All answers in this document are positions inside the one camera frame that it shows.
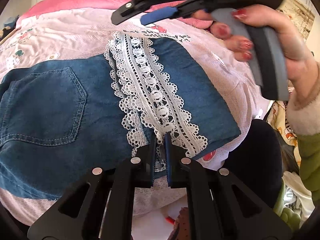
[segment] pink bedsheet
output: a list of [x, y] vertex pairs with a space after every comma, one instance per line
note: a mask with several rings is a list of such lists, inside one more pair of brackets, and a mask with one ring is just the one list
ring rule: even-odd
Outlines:
[[[98, 8], [65, 9], [22, 20], [21, 29], [0, 45], [0, 81], [11, 69], [31, 67], [47, 60], [102, 54], [114, 31], [136, 37], [175, 39], [206, 72], [241, 130], [238, 138], [217, 149], [212, 158], [199, 160], [206, 168], [220, 168], [228, 152], [234, 150], [247, 135], [252, 117], [260, 112], [260, 108], [266, 113], [269, 105], [255, 85], [248, 65], [236, 61], [233, 53], [221, 46], [220, 40], [204, 30], [169, 19], [158, 22], [153, 26], [155, 28], [144, 27], [140, 25], [140, 16], [115, 26], [110, 21], [112, 12]], [[134, 214], [158, 209], [185, 194], [185, 190], [168, 188], [166, 178], [162, 177], [155, 180], [150, 190], [136, 189]], [[3, 189], [0, 189], [0, 202], [26, 225], [31, 225], [54, 203], [18, 198]]]
[[[44, 13], [56, 12], [60, 10], [81, 9], [81, 8], [96, 8], [96, 9], [109, 9], [116, 10], [124, 3], [130, 0], [43, 0], [33, 6], [25, 14], [23, 14], [17, 21], [17, 29], [21, 28], [21, 21], [23, 19], [41, 15]], [[165, 7], [175, 6], [183, 1], [169, 2], [154, 5], [148, 12]], [[198, 29], [207, 29], [211, 26], [212, 21], [201, 21], [193, 18], [183, 19], [178, 18], [181, 22], [196, 27]]]

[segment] metal screw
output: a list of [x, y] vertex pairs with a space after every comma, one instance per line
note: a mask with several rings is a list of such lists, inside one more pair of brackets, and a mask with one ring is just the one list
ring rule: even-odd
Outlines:
[[181, 159], [181, 162], [182, 162], [183, 164], [190, 164], [190, 163], [191, 163], [191, 160], [186, 157], [186, 158], [182, 158], [182, 159]]
[[101, 169], [101, 168], [94, 168], [94, 169], [92, 170], [92, 173], [93, 173], [94, 175], [99, 175], [99, 174], [102, 173], [102, 169]]
[[141, 162], [141, 159], [139, 157], [133, 157], [131, 159], [131, 163], [133, 163], [133, 164], [138, 164], [140, 162]]
[[229, 170], [226, 169], [226, 168], [221, 168], [221, 169], [219, 170], [219, 173], [220, 173], [221, 175], [223, 175], [223, 176], [227, 176], [227, 175], [229, 174]]

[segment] fingernail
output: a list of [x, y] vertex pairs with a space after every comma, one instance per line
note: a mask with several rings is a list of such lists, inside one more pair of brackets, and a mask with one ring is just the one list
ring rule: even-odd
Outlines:
[[247, 17], [247, 9], [242, 8], [240, 10], [236, 10], [231, 12], [232, 16], [238, 20], [243, 20]]
[[251, 49], [252, 48], [252, 42], [251, 41], [240, 41], [240, 48], [241, 49]]
[[250, 52], [244, 52], [243, 53], [243, 58], [246, 59], [246, 60], [250, 60], [252, 59], [252, 54]]
[[218, 32], [219, 32], [220, 36], [222, 36], [222, 37], [226, 36], [228, 34], [227, 26], [224, 26], [224, 25], [219, 26]]

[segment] blue denim garment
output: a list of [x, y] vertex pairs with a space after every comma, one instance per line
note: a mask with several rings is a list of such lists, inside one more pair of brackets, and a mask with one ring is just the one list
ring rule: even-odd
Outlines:
[[[153, 39], [155, 55], [178, 87], [208, 147], [240, 134], [223, 98], [177, 42]], [[0, 187], [32, 199], [57, 199], [88, 169], [111, 169], [131, 157], [103, 55], [45, 61], [10, 71], [0, 84]]]

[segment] wrist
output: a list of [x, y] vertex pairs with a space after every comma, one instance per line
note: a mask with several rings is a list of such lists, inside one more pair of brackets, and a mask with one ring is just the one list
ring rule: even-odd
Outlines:
[[320, 91], [319, 66], [314, 57], [305, 61], [304, 71], [291, 81], [295, 88], [296, 103], [304, 107], [314, 100]]

